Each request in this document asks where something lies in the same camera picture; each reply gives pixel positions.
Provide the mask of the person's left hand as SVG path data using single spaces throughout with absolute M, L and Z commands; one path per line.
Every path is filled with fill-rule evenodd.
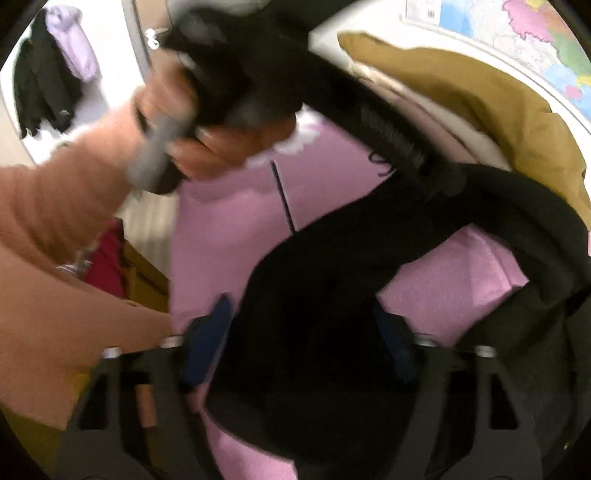
M 149 128 L 132 168 L 162 174 L 172 167 L 191 180 L 212 180 L 242 168 L 293 135 L 294 114 L 259 127 L 200 125 L 200 98 L 188 71 L 171 64 L 152 73 L 133 96 L 135 112 Z

